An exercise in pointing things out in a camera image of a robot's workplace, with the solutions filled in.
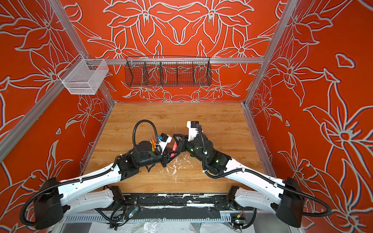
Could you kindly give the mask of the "pink marker pen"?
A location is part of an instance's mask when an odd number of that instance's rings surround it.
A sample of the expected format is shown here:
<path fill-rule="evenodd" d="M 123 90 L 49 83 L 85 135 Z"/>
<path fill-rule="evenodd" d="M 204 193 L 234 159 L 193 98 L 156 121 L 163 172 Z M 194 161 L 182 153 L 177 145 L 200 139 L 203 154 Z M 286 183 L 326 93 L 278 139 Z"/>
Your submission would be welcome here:
<path fill-rule="evenodd" d="M 173 145 L 173 151 L 176 151 L 177 149 L 177 143 L 175 142 Z M 174 157 L 175 153 L 171 153 L 170 158 Z"/>

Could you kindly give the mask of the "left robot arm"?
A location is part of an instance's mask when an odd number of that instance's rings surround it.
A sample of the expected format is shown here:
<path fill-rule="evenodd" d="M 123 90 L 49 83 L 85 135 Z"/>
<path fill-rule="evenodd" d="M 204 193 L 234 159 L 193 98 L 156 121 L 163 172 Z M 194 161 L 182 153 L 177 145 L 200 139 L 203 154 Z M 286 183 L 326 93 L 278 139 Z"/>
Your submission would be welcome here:
<path fill-rule="evenodd" d="M 166 167 L 179 153 L 179 150 L 168 148 L 163 142 L 156 151 L 152 151 L 150 142 L 142 141 L 100 170 L 60 182 L 56 178 L 48 179 L 31 201 L 34 205 L 34 227 L 37 230 L 51 227 L 73 209 L 72 202 L 79 197 L 105 185 L 128 179 L 138 174 L 141 167 L 150 170 L 158 163 Z"/>

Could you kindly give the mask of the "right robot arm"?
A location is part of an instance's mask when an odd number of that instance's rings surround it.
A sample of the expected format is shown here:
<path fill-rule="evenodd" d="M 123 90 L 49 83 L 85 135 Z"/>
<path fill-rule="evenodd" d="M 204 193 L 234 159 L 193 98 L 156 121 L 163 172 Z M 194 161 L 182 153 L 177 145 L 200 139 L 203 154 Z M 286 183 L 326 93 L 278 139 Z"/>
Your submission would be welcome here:
<path fill-rule="evenodd" d="M 251 196 L 247 190 L 231 188 L 229 200 L 241 207 L 272 212 L 289 226 L 301 227 L 305 199 L 300 195 L 302 191 L 295 179 L 283 180 L 250 169 L 214 149 L 206 136 L 197 135 L 192 141 L 187 135 L 174 134 L 173 137 L 179 151 L 188 152 L 203 163 L 203 172 L 208 177 L 231 179 L 259 192 L 259 195 Z"/>

